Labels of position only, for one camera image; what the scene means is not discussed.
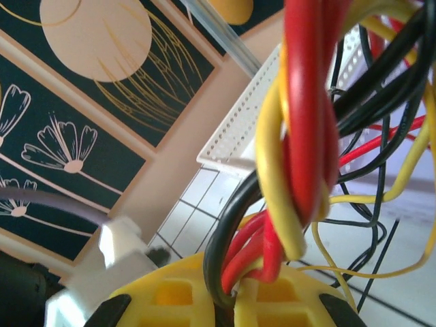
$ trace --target white flower drawing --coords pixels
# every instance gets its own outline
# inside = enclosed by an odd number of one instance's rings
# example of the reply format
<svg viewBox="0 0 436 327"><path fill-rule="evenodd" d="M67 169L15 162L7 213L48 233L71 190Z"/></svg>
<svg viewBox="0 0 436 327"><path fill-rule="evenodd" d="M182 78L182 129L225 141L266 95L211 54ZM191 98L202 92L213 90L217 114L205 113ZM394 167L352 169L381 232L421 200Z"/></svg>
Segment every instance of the white flower drawing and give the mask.
<svg viewBox="0 0 436 327"><path fill-rule="evenodd" d="M0 176L0 187L20 188L20 183L15 178L3 179L3 177ZM37 189L37 184L36 184L36 182L30 181L29 179L27 179L21 188L23 188L23 189ZM87 236L87 237L92 236L92 234L90 234L90 233L81 232L80 230L73 230L71 228L62 227L62 226L56 225L54 223L49 223L47 221L29 216L27 214L27 208L29 207L29 205L30 205L30 202L25 202L22 200L20 200L20 201L15 201L12 199L0 200L0 216L10 216L10 217L15 217L15 218L24 217L24 218L30 219L32 221L36 221L37 223L41 223L43 225L47 225L47 226L56 228L58 230L63 230L65 232L69 232L72 234L77 234L77 235L82 235L82 236Z"/></svg>
<svg viewBox="0 0 436 327"><path fill-rule="evenodd" d="M83 164L97 140L95 129L85 125L79 136L76 126L71 121L65 123L51 116L50 123L51 125L45 126L37 133L42 148L29 143L24 145L24 151L21 153L24 160L69 174L80 174L110 191L120 195L123 193L82 171Z"/></svg>
<svg viewBox="0 0 436 327"><path fill-rule="evenodd" d="M15 84L11 84L7 88L0 107L0 146L3 144L5 137L25 114L30 101L30 94L26 91L21 91Z"/></svg>

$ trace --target white breadboard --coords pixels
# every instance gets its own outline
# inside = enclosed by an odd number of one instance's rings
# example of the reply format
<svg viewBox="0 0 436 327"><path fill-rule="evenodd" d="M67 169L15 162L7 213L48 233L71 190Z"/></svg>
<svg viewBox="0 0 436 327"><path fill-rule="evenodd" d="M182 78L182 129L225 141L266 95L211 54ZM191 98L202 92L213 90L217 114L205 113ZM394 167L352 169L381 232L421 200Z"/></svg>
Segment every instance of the white breadboard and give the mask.
<svg viewBox="0 0 436 327"><path fill-rule="evenodd" d="M200 151L197 161L219 171L244 178L255 168L254 135L259 110L266 92L279 70L276 47L254 76L238 101ZM337 86L345 88L352 76L361 70L362 50L358 27L345 36L343 64ZM326 85L330 84L332 67Z"/></svg>

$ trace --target flower illustration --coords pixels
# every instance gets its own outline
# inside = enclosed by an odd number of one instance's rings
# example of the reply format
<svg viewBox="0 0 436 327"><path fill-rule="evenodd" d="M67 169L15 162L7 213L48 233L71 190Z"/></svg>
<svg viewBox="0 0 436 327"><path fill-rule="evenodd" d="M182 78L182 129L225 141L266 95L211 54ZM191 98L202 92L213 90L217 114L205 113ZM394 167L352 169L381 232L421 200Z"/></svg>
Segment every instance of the flower illustration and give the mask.
<svg viewBox="0 0 436 327"><path fill-rule="evenodd" d="M1 98L0 89L0 146L5 137L13 130L29 107L31 96L26 91L21 91L15 84L11 84Z"/></svg>
<svg viewBox="0 0 436 327"><path fill-rule="evenodd" d="M0 176L0 187L20 188L20 183L15 178L3 179L3 177ZM22 188L36 190L37 184L36 184L36 182L30 181L29 179L27 179ZM0 200L0 216L10 216L10 217L15 217L15 218L24 217L24 218L30 219L32 221L36 221L37 223L41 223L43 225L47 225L47 226L56 228L58 230L63 230L65 232L69 232L72 234L88 236L88 237L92 236L92 234L90 234L90 233L81 232L79 230L73 230L71 228L62 227L62 226L56 225L54 223L49 223L47 221L29 216L27 214L27 208L29 207L29 205L30 205L30 202L26 202L26 201L22 201L22 200L19 200L19 201L15 201L13 199Z"/></svg>
<svg viewBox="0 0 436 327"><path fill-rule="evenodd" d="M51 125L37 133L37 139L42 148L26 143L21 157L35 165L45 168L62 170L69 174L80 174L90 181L109 189L117 194L122 191L115 189L82 171L84 161L91 153L97 140L97 130L85 125L80 137L76 126L71 122L56 120L50 117Z"/></svg>

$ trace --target electrical wire bundle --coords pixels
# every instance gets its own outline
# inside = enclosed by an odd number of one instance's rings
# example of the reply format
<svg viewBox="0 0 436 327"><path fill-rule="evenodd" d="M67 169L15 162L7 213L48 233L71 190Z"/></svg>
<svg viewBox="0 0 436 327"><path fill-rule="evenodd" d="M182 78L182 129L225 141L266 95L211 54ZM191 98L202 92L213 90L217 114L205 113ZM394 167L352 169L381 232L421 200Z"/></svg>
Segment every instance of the electrical wire bundle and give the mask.
<svg viewBox="0 0 436 327"><path fill-rule="evenodd" d="M379 19L381 15L389 17L393 29ZM335 86L344 45L338 40L357 23L368 70L348 90L338 90ZM386 48L384 40L389 41ZM324 83L336 43L330 99ZM346 284L352 276L398 276L428 260L436 241L436 222L416 264L387 274L358 272L386 237L386 228L378 221L382 202L402 193L426 149L431 150L436 162L436 77L433 85L428 83L435 55L435 0L426 0L421 6L407 0L287 0L279 74L264 100L256 129L257 170L240 184L225 206L204 255L204 279L216 305L227 309L234 306L232 290L243 277L275 281L283 261L303 256L304 231L309 224L330 266L299 269L333 271L337 278L333 286L342 286L355 310L361 304L356 307ZM402 60L408 68L385 83ZM426 115L416 117L421 100ZM404 103L399 126L391 127L390 114ZM282 122L287 129L283 140ZM366 128L381 131L381 136L355 149ZM409 133L415 129L420 130L418 136ZM352 141L339 155L338 139L350 135L354 135ZM394 185L385 191L386 161L406 138L414 143ZM338 174L341 166L377 147L379 154L366 166ZM374 196L349 194L346 182L377 169ZM329 198L335 184L340 184L344 195ZM243 218L248 207L262 196L267 210ZM340 202L350 203L367 222L325 219L329 206ZM366 204L374 204L373 212ZM317 231L321 221L371 228L371 246L348 269L337 268Z"/></svg>

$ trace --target yellow plastic part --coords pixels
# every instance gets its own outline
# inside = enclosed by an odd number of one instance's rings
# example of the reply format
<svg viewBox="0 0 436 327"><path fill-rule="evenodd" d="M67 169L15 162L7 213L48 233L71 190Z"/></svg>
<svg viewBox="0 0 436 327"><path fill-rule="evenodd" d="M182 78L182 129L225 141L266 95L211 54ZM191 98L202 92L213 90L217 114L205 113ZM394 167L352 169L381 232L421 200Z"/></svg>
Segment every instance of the yellow plastic part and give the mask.
<svg viewBox="0 0 436 327"><path fill-rule="evenodd" d="M345 300L336 289L285 265L273 284L243 279L234 309L235 327L336 327L320 294Z"/></svg>
<svg viewBox="0 0 436 327"><path fill-rule="evenodd" d="M203 253L160 268L111 297L129 294L131 302L117 327L215 327L215 310L204 284ZM334 288L283 265L273 284L240 282L235 327L336 327L319 300Z"/></svg>
<svg viewBox="0 0 436 327"><path fill-rule="evenodd" d="M253 13L253 0L209 0L209 3L231 25L245 24Z"/></svg>

